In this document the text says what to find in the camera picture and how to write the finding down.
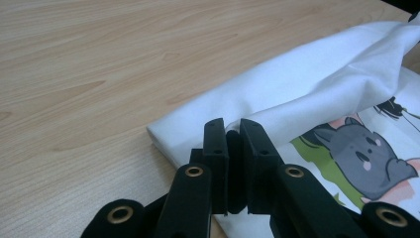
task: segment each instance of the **white cloth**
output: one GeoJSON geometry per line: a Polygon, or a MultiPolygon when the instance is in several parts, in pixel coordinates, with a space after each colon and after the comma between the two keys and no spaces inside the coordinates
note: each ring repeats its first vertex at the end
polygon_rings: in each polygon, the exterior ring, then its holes
{"type": "MultiPolygon", "coordinates": [[[[294,138],[388,100],[406,88],[406,81],[420,82],[418,74],[401,67],[403,56],[419,41],[420,17],[410,23],[352,27],[251,68],[165,115],[148,131],[179,167],[188,163],[192,148],[202,146],[206,122],[222,117],[228,131],[238,129],[239,120],[247,118],[263,125],[283,158],[293,158],[296,153],[287,148],[294,138]]],[[[303,165],[319,174],[310,164],[303,165]]],[[[322,183],[330,192],[337,189],[334,184],[328,188],[328,181],[322,183]]],[[[243,211],[217,218],[228,237],[272,237],[268,216],[243,211]]]]}

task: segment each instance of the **gray cartoon animal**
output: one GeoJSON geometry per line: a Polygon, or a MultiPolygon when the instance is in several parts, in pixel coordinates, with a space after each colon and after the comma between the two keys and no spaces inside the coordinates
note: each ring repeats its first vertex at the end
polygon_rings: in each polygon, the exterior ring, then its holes
{"type": "Polygon", "coordinates": [[[400,181],[418,177],[379,134],[354,118],[346,118],[337,130],[317,128],[314,133],[349,183],[366,198],[379,199],[400,181]]]}

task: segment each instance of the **folded cloth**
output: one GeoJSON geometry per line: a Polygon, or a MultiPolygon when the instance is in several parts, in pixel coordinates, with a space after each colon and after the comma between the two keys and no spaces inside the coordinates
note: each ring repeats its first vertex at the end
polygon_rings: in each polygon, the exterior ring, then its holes
{"type": "MultiPolygon", "coordinates": [[[[352,27],[263,62],[203,93],[151,124],[149,134],[180,167],[188,163],[192,148],[202,146],[206,122],[223,118],[228,131],[238,130],[241,118],[251,119],[263,125],[287,163],[311,170],[350,209],[360,212],[364,203],[384,200],[420,219],[420,159],[416,159],[420,158],[416,117],[420,76],[401,66],[403,56],[419,41],[420,17],[410,23],[352,27]],[[365,182],[357,180],[351,168],[344,169],[337,156],[337,145],[343,144],[340,139],[349,136],[346,133],[364,141],[356,143],[360,148],[349,146],[353,151],[348,153],[361,163],[357,169],[367,172],[365,182]],[[386,161],[398,164],[403,159],[409,169],[376,171],[380,164],[376,155],[385,149],[386,161]],[[328,163],[308,156],[312,153],[328,163]],[[391,182],[373,187],[383,173],[393,177],[391,182]],[[364,186],[370,181],[372,186],[364,186]],[[405,195],[395,197],[402,189],[407,190],[401,193],[405,195]]],[[[245,210],[217,219],[228,237],[272,237],[268,216],[248,215],[245,210]]]]}

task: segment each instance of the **table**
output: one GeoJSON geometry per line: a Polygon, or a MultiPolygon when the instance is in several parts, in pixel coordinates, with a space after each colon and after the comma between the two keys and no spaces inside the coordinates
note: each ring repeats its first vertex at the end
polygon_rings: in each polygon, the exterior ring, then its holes
{"type": "MultiPolygon", "coordinates": [[[[376,0],[0,1],[0,236],[79,237],[110,201],[149,204],[175,170],[148,124],[294,47],[408,18],[376,0]]],[[[419,47],[404,65],[420,72],[419,47]]]]}

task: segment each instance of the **wooden surface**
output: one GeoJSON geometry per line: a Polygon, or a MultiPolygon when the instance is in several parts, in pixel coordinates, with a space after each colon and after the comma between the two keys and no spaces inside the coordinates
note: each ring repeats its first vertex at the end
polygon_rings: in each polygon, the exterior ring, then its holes
{"type": "Polygon", "coordinates": [[[174,168],[148,124],[296,46],[408,17],[376,0],[0,0],[0,237],[79,237],[110,201],[149,204],[174,168]]]}

